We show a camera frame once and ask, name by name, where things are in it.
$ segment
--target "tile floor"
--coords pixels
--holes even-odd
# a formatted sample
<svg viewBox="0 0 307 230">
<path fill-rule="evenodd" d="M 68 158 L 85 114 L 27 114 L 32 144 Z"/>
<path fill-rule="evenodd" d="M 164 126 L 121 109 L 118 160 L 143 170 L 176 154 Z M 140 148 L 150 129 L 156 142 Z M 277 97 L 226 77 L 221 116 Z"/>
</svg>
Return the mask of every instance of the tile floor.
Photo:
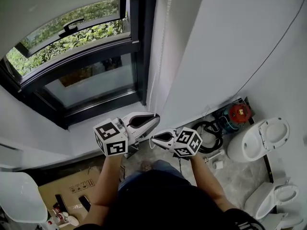
<svg viewBox="0 0 307 230">
<path fill-rule="evenodd" d="M 147 160 L 154 162 L 156 160 L 165 160 L 179 170 L 179 161 L 173 158 L 172 153 L 163 150 L 160 147 L 150 149 L 148 141 L 140 144 L 139 151 L 129 159 L 123 160 L 125 166 L 125 176 L 129 176 L 134 171 L 140 169 L 141 162 Z M 263 159 L 249 163 L 238 163 L 231 161 L 226 155 L 218 156 L 213 159 L 223 160 L 224 167 L 215 170 L 212 161 L 209 162 L 209 168 L 222 185 L 228 200 L 238 208 L 244 208 L 247 198 L 264 181 L 269 181 L 268 173 Z M 181 169 L 184 177 L 192 184 L 196 185 L 192 167 L 189 161 L 181 159 Z"/>
</svg>

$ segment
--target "person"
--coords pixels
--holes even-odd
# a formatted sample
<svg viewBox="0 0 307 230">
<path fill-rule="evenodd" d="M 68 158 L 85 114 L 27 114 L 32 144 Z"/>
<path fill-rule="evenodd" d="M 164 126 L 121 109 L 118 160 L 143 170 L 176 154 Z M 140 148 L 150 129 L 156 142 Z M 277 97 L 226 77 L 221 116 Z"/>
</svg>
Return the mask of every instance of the person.
<svg viewBox="0 0 307 230">
<path fill-rule="evenodd" d="M 121 160 L 121 155 L 106 158 L 90 198 L 90 211 L 76 230 L 264 230 L 227 200 L 199 154 L 190 158 L 197 187 L 162 160 L 151 170 L 132 174 L 119 184 Z"/>
</svg>

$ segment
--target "window roller blind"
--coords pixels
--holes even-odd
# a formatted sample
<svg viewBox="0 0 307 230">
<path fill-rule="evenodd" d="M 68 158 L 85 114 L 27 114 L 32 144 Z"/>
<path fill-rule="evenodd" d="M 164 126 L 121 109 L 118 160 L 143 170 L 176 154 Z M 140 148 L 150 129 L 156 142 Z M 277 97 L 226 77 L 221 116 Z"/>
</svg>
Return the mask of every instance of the window roller blind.
<svg viewBox="0 0 307 230">
<path fill-rule="evenodd" d="M 0 0 L 0 58 L 50 20 L 103 0 Z"/>
</svg>

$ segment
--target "white toilet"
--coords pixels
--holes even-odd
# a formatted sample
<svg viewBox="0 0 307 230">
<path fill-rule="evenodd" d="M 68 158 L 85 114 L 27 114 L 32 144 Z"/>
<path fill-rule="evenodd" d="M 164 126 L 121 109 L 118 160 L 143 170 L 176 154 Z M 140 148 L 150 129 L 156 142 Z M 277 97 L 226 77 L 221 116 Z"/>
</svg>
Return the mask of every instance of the white toilet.
<svg viewBox="0 0 307 230">
<path fill-rule="evenodd" d="M 0 206 L 16 222 L 47 221 L 47 208 L 37 184 L 24 172 L 0 172 Z"/>
<path fill-rule="evenodd" d="M 303 222 L 303 218 L 296 213 L 268 214 L 261 224 L 265 230 L 281 230 L 292 228 Z"/>
<path fill-rule="evenodd" d="M 281 147 L 290 135 L 286 120 L 275 117 L 253 124 L 229 143 L 227 155 L 237 162 L 255 161 Z"/>
<path fill-rule="evenodd" d="M 283 206 L 293 202 L 298 196 L 299 190 L 296 185 L 276 185 L 264 182 L 247 199 L 245 211 L 255 219 L 265 217 L 275 206 Z"/>
</svg>

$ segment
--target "white wall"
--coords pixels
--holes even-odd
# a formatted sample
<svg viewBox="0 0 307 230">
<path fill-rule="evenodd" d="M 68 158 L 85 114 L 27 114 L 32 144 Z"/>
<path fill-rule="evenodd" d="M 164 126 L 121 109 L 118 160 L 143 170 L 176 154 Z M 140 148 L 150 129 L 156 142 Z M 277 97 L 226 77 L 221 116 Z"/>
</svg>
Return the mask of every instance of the white wall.
<svg viewBox="0 0 307 230">
<path fill-rule="evenodd" d="M 160 128 L 195 120 L 207 105 L 233 96 L 277 44 L 301 2 L 202 0 Z"/>
<path fill-rule="evenodd" d="M 0 167 L 13 169 L 21 166 L 23 151 L 6 148 L 0 145 Z"/>
<path fill-rule="evenodd" d="M 47 166 L 62 161 L 73 159 L 72 155 L 64 155 L 39 149 L 27 149 L 23 151 L 20 169 L 29 169 Z"/>
<path fill-rule="evenodd" d="M 201 0 L 172 0 L 168 26 L 165 31 L 164 55 L 161 78 L 158 85 L 158 68 L 167 0 L 157 0 L 147 91 L 147 105 L 149 105 L 150 90 L 153 85 L 154 74 L 157 73 L 152 94 L 152 105 L 150 107 L 150 111 L 152 112 L 154 111 L 156 95 L 159 93 L 157 112 L 162 113 L 172 83 L 179 69 L 200 5 Z"/>
<path fill-rule="evenodd" d="M 281 43 L 267 62 L 239 93 L 248 96 L 256 120 L 283 117 L 290 125 L 290 137 L 284 146 L 269 153 L 276 178 L 285 172 L 298 185 L 298 199 L 284 206 L 299 212 L 307 220 L 307 2 Z"/>
<path fill-rule="evenodd" d="M 0 86 L 0 144 L 71 155 L 69 131 L 16 100 Z"/>
</svg>

